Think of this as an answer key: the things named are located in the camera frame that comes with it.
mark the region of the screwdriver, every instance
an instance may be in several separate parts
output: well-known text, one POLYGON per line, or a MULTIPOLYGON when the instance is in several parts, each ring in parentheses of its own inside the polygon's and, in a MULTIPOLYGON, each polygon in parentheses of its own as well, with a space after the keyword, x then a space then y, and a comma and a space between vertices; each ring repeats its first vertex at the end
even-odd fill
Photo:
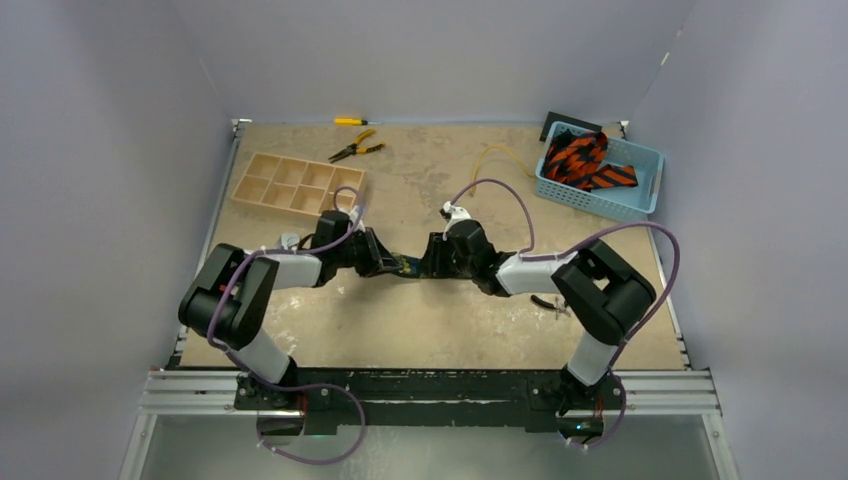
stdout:
POLYGON ((361 118, 336 118, 336 125, 382 125, 380 122, 369 122, 368 120, 363 120, 361 118))

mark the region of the plastic basket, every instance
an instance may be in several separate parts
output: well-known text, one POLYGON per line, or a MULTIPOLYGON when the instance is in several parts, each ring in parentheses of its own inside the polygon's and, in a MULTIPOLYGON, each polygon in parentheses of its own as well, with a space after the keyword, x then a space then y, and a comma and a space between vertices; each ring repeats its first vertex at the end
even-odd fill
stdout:
MULTIPOLYGON (((551 146, 551 140, 566 130, 571 130, 574 135, 588 131, 569 123, 554 122, 548 132, 545 152, 551 146)), ((536 195, 620 222, 645 220, 657 206, 664 161, 663 154, 656 150, 626 140, 610 138, 607 154, 601 165, 632 166, 636 170, 639 185, 632 188, 604 188, 584 192, 543 177, 542 165, 545 163, 545 155, 542 154, 536 166, 536 195)))

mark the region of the beige table surface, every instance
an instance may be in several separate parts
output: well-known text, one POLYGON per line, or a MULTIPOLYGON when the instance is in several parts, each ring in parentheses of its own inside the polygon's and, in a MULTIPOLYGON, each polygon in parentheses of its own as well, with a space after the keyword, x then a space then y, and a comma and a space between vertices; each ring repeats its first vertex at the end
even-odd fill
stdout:
MULTIPOLYGON (((365 223, 392 251, 424 253, 427 235, 445 222, 438 209, 465 186, 480 152, 506 145, 530 167, 543 150, 539 126, 376 126, 368 144, 384 141, 377 153, 342 164, 367 171, 365 223)), ((230 195, 255 152, 326 162, 364 128, 251 125, 239 148, 213 245, 246 249, 272 245, 283 232, 310 233, 302 221, 245 212, 230 195)), ((535 253, 562 251, 614 224, 533 194, 526 177, 501 151, 489 152, 481 177, 512 185, 524 198, 536 226, 535 253)), ((500 250, 529 242, 521 210, 508 192, 481 185, 460 204, 486 229, 500 250)), ((633 228, 606 239, 662 288, 648 233, 633 228)), ((470 281, 407 280, 393 275, 362 279, 351 270, 323 288, 275 291, 264 322, 274 341, 299 365, 330 367, 560 368, 583 331, 572 316, 534 306, 529 295, 495 298, 470 281)), ((228 360, 189 333, 182 356, 186 366, 225 366, 228 360)), ((669 310, 664 306, 633 339, 617 363, 620 369, 683 368, 669 310)))

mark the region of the yellow cord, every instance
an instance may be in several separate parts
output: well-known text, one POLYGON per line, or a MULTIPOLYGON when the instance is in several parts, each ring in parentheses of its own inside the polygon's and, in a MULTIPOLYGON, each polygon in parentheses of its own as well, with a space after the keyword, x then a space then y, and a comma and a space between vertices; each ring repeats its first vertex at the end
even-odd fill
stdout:
MULTIPOLYGON (((483 150, 483 153, 481 153, 480 156, 477 157, 477 162, 474 163, 474 172, 471 173, 471 181, 472 182, 477 180, 477 172, 480 171, 480 164, 483 162, 483 157, 485 157, 486 154, 489 153, 490 150, 494 150, 496 148, 503 150, 504 152, 508 153, 512 157, 512 159, 515 160, 515 163, 517 163, 518 166, 521 167, 521 170, 524 171, 525 175, 527 175, 530 178, 535 177, 535 175, 533 175, 533 173, 530 172, 530 170, 527 168, 527 165, 525 165, 524 162, 522 162, 521 159, 518 158, 518 155, 516 155, 515 152, 513 152, 512 150, 510 150, 507 147, 504 147, 503 145, 492 145, 491 147, 488 147, 485 150, 483 150)), ((471 190, 469 190, 468 193, 473 196, 474 192, 476 192, 476 191, 477 191, 477 185, 471 187, 471 190)))

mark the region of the wooden compartment box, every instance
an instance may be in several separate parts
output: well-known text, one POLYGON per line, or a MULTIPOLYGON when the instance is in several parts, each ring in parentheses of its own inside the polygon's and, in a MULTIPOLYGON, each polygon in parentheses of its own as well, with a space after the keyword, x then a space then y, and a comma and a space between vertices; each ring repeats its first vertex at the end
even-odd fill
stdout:
POLYGON ((356 204, 353 192, 344 190, 335 195, 340 187, 364 194, 365 171, 256 153, 232 199, 252 210, 317 218, 335 205, 350 210, 356 204))

